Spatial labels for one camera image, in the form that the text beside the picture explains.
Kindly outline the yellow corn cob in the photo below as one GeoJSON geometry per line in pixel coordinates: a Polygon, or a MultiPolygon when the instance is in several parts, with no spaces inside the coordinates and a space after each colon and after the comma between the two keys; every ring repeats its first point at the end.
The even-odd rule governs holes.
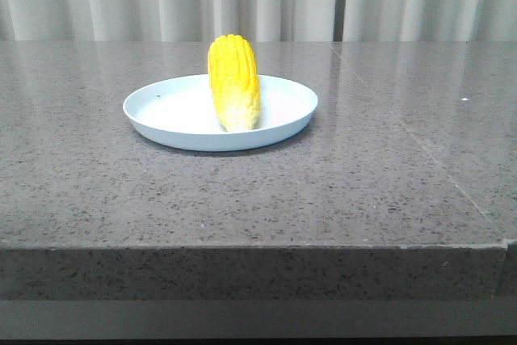
{"type": "Polygon", "coordinates": [[[250,43],[228,34],[208,50],[208,77],[216,116],[228,132],[253,130],[261,112],[257,62],[250,43]]]}

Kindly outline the light blue round plate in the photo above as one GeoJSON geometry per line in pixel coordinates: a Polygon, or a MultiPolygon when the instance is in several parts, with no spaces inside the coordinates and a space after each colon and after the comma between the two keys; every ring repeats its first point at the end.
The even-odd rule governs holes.
{"type": "Polygon", "coordinates": [[[254,130],[226,132],[216,117],[208,75],[155,82],[132,92],[123,111],[145,138],[177,149],[225,152],[284,141],[310,122],[318,105],[307,86],[261,75],[261,112],[254,130]]]}

